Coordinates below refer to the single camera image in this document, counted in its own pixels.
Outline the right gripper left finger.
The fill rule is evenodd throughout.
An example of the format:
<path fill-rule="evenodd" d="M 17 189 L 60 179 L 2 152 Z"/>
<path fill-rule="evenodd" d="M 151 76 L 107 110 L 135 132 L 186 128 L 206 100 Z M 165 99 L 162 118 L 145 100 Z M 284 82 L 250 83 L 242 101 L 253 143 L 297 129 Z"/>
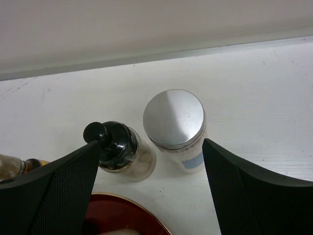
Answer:
<path fill-rule="evenodd" d="M 78 235 L 98 171 L 100 144 L 0 183 L 2 235 Z"/>

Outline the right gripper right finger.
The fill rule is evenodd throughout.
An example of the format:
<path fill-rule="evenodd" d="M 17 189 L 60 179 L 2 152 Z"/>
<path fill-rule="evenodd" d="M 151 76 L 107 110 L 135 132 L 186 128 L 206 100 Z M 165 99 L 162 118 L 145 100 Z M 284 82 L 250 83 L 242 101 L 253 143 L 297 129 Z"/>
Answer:
<path fill-rule="evenodd" d="M 206 174 L 223 235 L 311 235 L 313 183 L 247 161 L 210 139 Z"/>

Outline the peppercorn jar silver lid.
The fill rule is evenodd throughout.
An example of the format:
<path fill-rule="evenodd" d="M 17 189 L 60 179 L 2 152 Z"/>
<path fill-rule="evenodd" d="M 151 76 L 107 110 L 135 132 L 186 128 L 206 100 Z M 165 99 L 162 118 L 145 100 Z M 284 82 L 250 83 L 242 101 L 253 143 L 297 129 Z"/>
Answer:
<path fill-rule="evenodd" d="M 194 94 L 181 89 L 157 94 L 143 112 L 143 127 L 150 141 L 182 171 L 197 173 L 204 169 L 206 113 Z"/>

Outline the black-cap clear spice bottle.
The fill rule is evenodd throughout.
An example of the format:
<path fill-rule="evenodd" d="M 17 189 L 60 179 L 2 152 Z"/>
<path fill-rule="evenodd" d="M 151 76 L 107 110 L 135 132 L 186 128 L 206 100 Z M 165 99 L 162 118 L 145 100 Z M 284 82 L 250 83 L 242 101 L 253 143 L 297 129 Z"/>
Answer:
<path fill-rule="evenodd" d="M 100 235 L 140 235 L 140 233 L 133 229 L 124 228 L 124 229 L 104 232 L 104 233 L 101 233 Z"/>

